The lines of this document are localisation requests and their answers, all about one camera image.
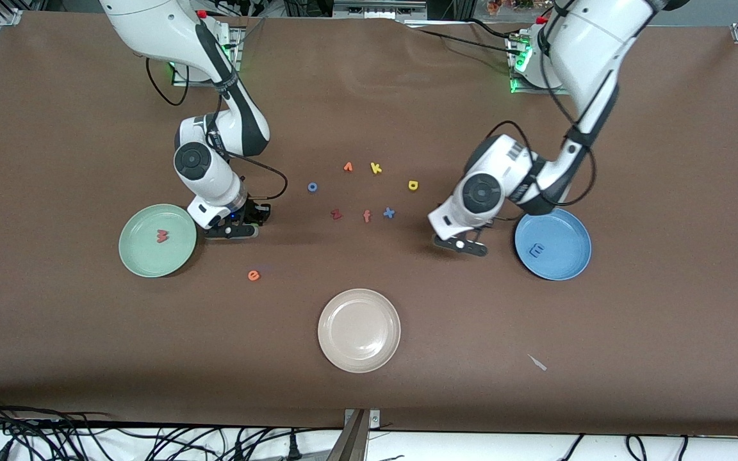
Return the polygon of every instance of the white robotic arm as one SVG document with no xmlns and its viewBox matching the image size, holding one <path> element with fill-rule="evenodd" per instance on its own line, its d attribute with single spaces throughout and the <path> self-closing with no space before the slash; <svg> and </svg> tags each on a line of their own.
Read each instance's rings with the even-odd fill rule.
<svg viewBox="0 0 738 461">
<path fill-rule="evenodd" d="M 548 23 L 527 30 L 533 53 L 516 70 L 539 88 L 562 84 L 577 107 L 562 150 L 547 161 L 510 136 L 484 140 L 448 200 L 429 213 L 434 242 L 483 256 L 486 247 L 465 239 L 489 225 L 505 198 L 526 213 L 551 212 L 571 186 L 583 158 L 618 96 L 618 70 L 636 36 L 666 0 L 557 0 Z"/>
<path fill-rule="evenodd" d="M 213 230 L 228 216 L 240 219 L 220 237 L 247 238 L 258 234 L 258 224 L 269 216 L 268 206 L 249 199 L 243 183 L 214 148 L 239 156 L 261 154 L 270 139 L 267 120 L 243 87 L 234 65 L 218 44 L 210 17 L 199 18 L 189 0 L 100 0 L 121 39 L 136 53 L 201 70 L 226 101 L 229 109 L 191 117 L 176 133 L 174 166 L 196 197 L 187 207 L 205 230 Z"/>
</svg>

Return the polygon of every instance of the plate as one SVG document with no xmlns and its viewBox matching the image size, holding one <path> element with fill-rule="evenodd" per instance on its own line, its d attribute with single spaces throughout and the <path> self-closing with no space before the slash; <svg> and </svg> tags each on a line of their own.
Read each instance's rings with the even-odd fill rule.
<svg viewBox="0 0 738 461">
<path fill-rule="evenodd" d="M 348 289 L 332 298 L 320 313 L 318 343 L 326 359 L 341 370 L 375 371 L 398 350 L 398 312 L 376 291 Z"/>
<path fill-rule="evenodd" d="M 514 247 L 529 271 L 548 280 L 574 278 L 591 260 L 585 225 L 559 208 L 546 215 L 525 215 L 514 232 Z"/>
<path fill-rule="evenodd" d="M 158 230 L 167 240 L 158 243 Z M 118 254 L 125 267 L 141 277 L 162 277 L 190 259 L 197 232 L 190 214 L 176 205 L 146 207 L 129 219 L 118 239 Z"/>
</svg>

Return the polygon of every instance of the tabletop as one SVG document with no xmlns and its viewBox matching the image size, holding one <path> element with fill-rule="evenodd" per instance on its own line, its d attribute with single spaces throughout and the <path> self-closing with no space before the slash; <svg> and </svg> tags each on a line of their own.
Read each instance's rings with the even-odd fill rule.
<svg viewBox="0 0 738 461">
<path fill-rule="evenodd" d="M 391 20 L 253 30 L 241 78 L 272 131 L 258 159 L 289 189 L 257 239 L 199 242 L 159 279 L 123 267 L 118 236 L 144 207 L 188 204 L 173 133 L 216 94 L 191 88 L 166 105 L 104 15 L 26 12 L 3 30 L 0 400 L 156 422 L 339 426 L 343 408 L 373 407 L 417 430 L 738 433 L 727 29 L 639 36 L 594 146 L 596 186 L 569 207 L 591 264 L 562 282 L 521 265 L 513 223 L 483 233 L 483 259 L 431 244 L 427 213 L 491 126 L 516 120 L 551 158 L 568 128 L 547 96 L 510 93 L 500 52 Z M 475 26 L 440 30 L 498 43 Z M 254 195 L 281 187 L 232 166 Z M 316 338 L 326 302 L 358 287 L 386 295 L 402 324 L 389 364 L 361 375 L 331 365 Z"/>
</svg>

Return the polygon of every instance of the green plate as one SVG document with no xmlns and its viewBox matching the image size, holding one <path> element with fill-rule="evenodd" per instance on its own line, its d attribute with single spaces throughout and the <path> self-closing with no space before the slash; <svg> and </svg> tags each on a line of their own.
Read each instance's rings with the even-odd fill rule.
<svg viewBox="0 0 738 461">
<path fill-rule="evenodd" d="M 158 230 L 167 240 L 158 243 Z M 190 214 L 176 205 L 146 207 L 129 219 L 118 239 L 118 254 L 130 272 L 162 277 L 180 268 L 195 248 L 197 233 Z"/>
</svg>

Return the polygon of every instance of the white plate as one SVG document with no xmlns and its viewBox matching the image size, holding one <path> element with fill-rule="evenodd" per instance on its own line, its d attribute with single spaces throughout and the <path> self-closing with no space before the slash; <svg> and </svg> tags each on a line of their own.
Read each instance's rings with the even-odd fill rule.
<svg viewBox="0 0 738 461">
<path fill-rule="evenodd" d="M 348 289 L 320 313 L 320 349 L 341 370 L 375 371 L 389 362 L 399 342 L 400 318 L 395 306 L 371 289 Z"/>
</svg>

